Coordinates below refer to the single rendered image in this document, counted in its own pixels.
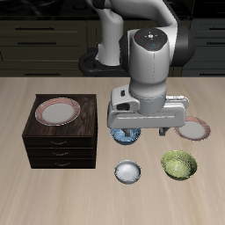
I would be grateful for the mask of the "dark kitchen cupboards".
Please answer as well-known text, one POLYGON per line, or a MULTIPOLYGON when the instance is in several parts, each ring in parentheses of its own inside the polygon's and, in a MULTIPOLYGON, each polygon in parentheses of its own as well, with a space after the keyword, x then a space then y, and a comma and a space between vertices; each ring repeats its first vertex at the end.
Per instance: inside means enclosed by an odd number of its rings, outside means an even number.
MULTIPOLYGON (((205 48, 225 49, 225 0, 166 0, 205 48)), ((86 0, 0 0, 0 76, 84 76, 79 59, 102 43, 98 13, 86 0)))

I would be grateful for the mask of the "blue patterned bowl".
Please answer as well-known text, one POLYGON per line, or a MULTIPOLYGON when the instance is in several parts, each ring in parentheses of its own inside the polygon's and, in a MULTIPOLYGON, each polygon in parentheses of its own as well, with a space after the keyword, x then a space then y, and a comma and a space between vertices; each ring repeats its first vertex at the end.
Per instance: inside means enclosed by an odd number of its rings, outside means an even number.
POLYGON ((130 136, 126 137, 124 131, 125 129, 111 129, 110 134, 118 144, 131 145, 138 140, 142 133, 140 128, 130 128, 130 136))

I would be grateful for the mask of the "red-rimmed white plate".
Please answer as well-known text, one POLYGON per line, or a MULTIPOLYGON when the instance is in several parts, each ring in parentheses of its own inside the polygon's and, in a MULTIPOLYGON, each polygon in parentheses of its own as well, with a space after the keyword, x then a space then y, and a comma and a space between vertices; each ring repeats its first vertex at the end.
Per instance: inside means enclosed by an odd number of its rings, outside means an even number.
POLYGON ((210 126, 197 117, 186 117, 182 127, 174 128, 177 135, 189 141, 204 141, 211 134, 210 126))
POLYGON ((75 120, 81 112, 81 106, 71 98, 52 98, 35 111, 36 120, 46 126, 62 126, 75 120))

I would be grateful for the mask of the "dark wooden cabinet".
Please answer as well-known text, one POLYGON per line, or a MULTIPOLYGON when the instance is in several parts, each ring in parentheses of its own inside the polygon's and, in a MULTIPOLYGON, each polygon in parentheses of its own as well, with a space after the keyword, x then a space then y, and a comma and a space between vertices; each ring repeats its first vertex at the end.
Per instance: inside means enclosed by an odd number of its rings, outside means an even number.
POLYGON ((98 111, 95 94, 37 94, 22 134, 32 169, 95 169, 98 111), (80 106, 78 117, 62 126, 45 126, 36 109, 52 98, 71 98, 80 106))

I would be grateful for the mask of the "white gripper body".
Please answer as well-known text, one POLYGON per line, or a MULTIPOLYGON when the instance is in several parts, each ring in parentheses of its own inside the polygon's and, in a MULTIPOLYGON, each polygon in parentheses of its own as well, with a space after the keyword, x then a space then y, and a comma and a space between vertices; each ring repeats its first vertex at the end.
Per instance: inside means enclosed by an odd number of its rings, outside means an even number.
POLYGON ((138 112, 114 111, 109 104, 107 126, 111 129, 182 127, 185 124, 185 110, 188 105, 187 97, 167 96, 161 111, 141 115, 138 112))

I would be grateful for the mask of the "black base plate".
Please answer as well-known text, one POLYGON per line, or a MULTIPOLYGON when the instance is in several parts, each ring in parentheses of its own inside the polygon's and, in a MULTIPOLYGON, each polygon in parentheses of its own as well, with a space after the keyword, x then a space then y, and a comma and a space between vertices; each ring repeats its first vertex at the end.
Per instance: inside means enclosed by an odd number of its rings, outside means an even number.
POLYGON ((129 73, 129 50, 108 51, 103 47, 93 47, 79 59, 78 67, 87 77, 126 77, 129 73))

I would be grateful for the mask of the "white bowl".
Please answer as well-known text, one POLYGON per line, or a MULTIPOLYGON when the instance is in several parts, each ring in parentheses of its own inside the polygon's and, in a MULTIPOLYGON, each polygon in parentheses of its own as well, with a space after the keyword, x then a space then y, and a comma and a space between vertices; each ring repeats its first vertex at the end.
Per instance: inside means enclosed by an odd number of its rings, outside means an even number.
POLYGON ((137 162, 123 160, 116 164, 114 175, 122 184, 131 185, 140 179, 142 168, 137 162))

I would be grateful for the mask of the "green bowl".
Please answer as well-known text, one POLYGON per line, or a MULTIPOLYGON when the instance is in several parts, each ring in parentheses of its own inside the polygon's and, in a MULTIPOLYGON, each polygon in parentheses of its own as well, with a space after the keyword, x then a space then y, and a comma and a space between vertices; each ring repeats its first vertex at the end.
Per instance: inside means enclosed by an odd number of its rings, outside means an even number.
POLYGON ((182 150, 172 150, 165 153, 161 159, 161 165, 170 178, 178 181, 187 180, 198 169, 195 158, 182 150))

